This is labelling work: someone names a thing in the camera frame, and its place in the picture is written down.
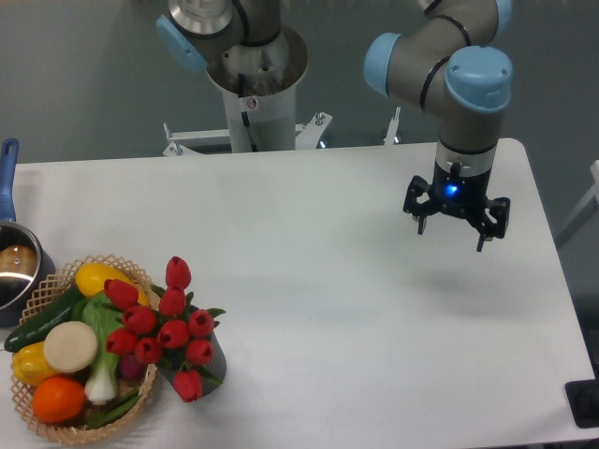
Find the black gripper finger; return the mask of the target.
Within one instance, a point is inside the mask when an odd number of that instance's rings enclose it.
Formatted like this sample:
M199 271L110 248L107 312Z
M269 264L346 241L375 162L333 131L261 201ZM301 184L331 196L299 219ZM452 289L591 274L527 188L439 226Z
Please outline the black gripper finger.
M485 197L469 210L468 223L478 232L476 250L481 252L487 241L503 239L509 223L510 199Z
M412 215L417 222L418 235L423 235L428 217L440 211L440 200L434 186L420 176L414 176L407 187L402 209Z

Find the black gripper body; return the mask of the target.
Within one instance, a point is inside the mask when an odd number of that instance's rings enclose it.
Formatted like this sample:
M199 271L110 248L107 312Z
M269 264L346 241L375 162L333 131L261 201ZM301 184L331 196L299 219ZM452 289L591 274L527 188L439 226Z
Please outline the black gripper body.
M454 217L481 220L487 202L489 170L474 173L465 163L435 163L432 199L441 212Z

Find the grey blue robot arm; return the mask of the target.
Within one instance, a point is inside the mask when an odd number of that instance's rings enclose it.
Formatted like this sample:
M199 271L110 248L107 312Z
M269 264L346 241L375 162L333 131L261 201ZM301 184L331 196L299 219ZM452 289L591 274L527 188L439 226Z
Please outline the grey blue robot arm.
M510 202L487 195L513 68L491 46L509 23L508 1L429 1L410 36L386 33L368 48L363 77L387 98L441 123L431 181L414 177L403 209L420 224L437 213L500 239ZM155 24L172 57L220 89L234 152L296 150L296 89L308 66L302 37L277 1L171 1Z

